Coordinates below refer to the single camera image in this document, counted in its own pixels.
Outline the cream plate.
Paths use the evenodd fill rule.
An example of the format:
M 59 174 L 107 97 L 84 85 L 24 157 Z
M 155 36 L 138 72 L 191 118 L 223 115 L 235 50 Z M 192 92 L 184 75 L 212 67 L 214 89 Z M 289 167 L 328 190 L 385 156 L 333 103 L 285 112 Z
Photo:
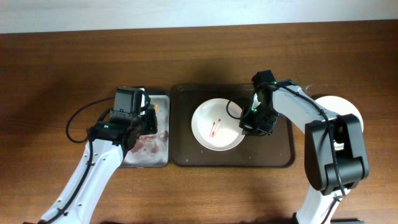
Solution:
M 212 151 L 227 151 L 236 147 L 245 137 L 239 120 L 226 110 L 229 101 L 213 98 L 203 102 L 193 113 L 192 133 L 205 148 Z

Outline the pale grey plate front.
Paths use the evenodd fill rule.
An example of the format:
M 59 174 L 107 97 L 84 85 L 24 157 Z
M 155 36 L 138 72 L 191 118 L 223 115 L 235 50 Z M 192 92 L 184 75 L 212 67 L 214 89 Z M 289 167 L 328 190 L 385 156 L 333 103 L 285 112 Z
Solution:
M 360 122 L 361 131 L 364 132 L 364 122 L 361 113 L 350 101 L 339 96 L 321 96 L 315 100 L 320 106 L 339 115 L 353 114 Z

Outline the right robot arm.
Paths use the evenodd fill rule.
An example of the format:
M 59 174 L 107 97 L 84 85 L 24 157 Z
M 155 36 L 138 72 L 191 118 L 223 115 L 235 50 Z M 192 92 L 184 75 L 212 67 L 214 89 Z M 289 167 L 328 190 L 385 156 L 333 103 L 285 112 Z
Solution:
M 282 114 L 305 135 L 304 167 L 310 188 L 294 223 L 331 223 L 341 201 L 369 175 L 360 120 L 319 105 L 292 80 L 277 82 L 270 70 L 257 72 L 239 126 L 244 134 L 267 136 Z

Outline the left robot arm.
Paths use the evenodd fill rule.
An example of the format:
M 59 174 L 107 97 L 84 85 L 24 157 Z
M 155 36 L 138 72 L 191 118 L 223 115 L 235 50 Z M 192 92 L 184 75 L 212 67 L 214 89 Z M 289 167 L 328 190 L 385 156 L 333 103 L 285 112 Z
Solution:
M 140 136 L 155 134 L 155 110 L 143 87 L 117 88 L 114 106 L 87 129 L 85 150 L 68 183 L 40 223 L 89 223 L 115 170 Z

